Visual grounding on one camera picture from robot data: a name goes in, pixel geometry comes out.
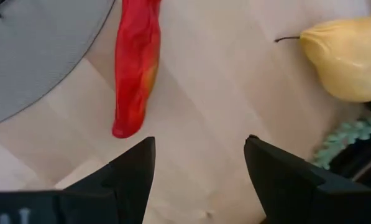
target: yellow pear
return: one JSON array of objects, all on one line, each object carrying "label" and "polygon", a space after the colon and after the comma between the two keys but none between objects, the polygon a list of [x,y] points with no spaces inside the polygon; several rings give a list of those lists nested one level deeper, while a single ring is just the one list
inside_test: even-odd
[{"label": "yellow pear", "polygon": [[324,88],[345,101],[371,101],[371,16],[303,31],[300,43]]}]

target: gray mat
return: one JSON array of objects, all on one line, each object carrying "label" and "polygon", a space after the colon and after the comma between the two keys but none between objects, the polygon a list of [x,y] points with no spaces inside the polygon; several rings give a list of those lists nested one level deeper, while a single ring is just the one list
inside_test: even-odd
[{"label": "gray mat", "polygon": [[81,60],[114,0],[7,0],[0,6],[0,121],[49,92]]}]

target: wood grain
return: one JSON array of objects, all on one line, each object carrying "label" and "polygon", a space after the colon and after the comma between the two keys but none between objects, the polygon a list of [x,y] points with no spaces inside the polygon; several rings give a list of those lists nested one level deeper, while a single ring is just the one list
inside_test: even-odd
[{"label": "wood grain", "polygon": [[0,190],[64,188],[146,136],[157,140],[144,223],[258,223],[249,134],[309,158],[361,106],[319,84],[296,41],[316,23],[371,13],[371,0],[163,0],[161,64],[142,129],[111,136],[117,1],[86,57],[46,97],[0,124]]}]

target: red pepper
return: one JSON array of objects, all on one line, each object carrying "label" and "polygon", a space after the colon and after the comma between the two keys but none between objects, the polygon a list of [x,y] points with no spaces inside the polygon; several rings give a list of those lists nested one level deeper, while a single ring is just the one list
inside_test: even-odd
[{"label": "red pepper", "polygon": [[142,126],[160,51],[160,0],[122,0],[115,51],[116,112],[112,133],[128,138]]}]

